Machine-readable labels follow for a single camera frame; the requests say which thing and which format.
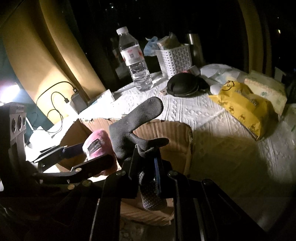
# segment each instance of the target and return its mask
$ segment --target yellow package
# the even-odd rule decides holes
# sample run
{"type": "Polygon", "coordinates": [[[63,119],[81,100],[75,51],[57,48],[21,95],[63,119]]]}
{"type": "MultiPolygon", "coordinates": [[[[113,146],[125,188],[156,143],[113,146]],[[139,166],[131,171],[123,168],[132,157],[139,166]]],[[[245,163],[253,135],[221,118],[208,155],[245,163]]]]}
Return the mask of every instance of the yellow package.
{"type": "Polygon", "coordinates": [[[209,96],[225,108],[259,140],[268,128],[275,112],[269,100],[252,93],[249,87],[237,81],[227,81],[218,95],[209,96]]]}

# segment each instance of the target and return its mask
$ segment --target white box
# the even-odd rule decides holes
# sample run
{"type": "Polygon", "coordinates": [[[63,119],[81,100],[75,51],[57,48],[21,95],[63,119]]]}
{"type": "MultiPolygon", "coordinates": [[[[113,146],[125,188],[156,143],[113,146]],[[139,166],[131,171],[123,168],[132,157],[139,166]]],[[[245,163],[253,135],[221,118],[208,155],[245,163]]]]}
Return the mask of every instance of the white box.
{"type": "Polygon", "coordinates": [[[253,70],[246,77],[244,83],[254,94],[269,100],[274,107],[274,111],[282,115],[287,102],[284,84],[253,70]]]}

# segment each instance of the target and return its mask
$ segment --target bright light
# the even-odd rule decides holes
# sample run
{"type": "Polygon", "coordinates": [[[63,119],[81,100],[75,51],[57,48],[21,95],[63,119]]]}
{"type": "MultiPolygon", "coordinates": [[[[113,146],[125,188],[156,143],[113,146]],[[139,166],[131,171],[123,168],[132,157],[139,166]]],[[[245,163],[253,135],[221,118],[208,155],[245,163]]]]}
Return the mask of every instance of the bright light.
{"type": "Polygon", "coordinates": [[[9,103],[17,96],[20,91],[20,87],[17,84],[6,87],[3,91],[0,101],[3,103],[9,103]]]}

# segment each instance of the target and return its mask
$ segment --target glove finger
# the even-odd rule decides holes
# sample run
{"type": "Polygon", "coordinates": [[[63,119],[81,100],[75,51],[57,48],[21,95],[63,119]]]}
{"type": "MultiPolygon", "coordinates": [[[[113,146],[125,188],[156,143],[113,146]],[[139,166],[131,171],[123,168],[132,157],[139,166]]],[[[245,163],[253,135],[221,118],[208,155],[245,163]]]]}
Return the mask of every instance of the glove finger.
{"type": "Polygon", "coordinates": [[[137,144],[138,147],[140,147],[144,151],[147,151],[152,147],[162,147],[169,143],[169,139],[165,137],[155,138],[152,140],[145,140],[136,136],[134,133],[130,134],[130,140],[133,143],[137,144]]]}

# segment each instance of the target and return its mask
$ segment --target blue plastic bag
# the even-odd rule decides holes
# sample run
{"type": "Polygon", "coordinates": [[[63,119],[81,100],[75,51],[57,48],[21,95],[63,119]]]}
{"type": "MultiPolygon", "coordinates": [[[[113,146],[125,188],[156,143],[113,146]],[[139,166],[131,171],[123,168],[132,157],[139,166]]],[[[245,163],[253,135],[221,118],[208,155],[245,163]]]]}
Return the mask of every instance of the blue plastic bag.
{"type": "Polygon", "coordinates": [[[148,43],[146,44],[144,48],[144,56],[155,56],[155,50],[159,50],[159,47],[157,45],[158,38],[154,36],[151,39],[147,39],[148,43]]]}

